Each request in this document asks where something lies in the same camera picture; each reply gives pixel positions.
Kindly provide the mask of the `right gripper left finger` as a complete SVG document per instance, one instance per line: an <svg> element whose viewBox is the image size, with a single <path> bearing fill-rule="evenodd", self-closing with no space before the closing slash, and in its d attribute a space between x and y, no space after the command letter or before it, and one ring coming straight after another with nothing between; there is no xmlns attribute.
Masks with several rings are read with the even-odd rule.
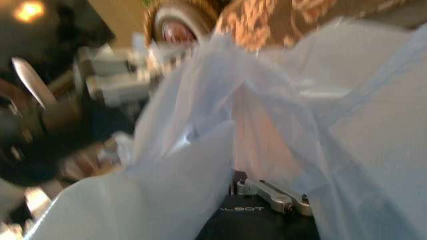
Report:
<svg viewBox="0 0 427 240"><path fill-rule="evenodd" d="M59 165L61 179L85 179L107 174L132 161L133 137L112 136L79 150Z"/></svg>

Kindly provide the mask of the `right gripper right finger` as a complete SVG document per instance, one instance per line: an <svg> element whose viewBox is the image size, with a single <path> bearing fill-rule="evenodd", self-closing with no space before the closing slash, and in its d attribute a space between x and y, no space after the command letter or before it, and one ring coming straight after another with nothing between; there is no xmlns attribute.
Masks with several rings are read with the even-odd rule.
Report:
<svg viewBox="0 0 427 240"><path fill-rule="evenodd" d="M291 216L299 214L312 217L314 212L310 205L308 196L300 195L290 188L282 189L264 180L247 178L236 183L236 193L244 196L259 196L270 204L271 209Z"/></svg>

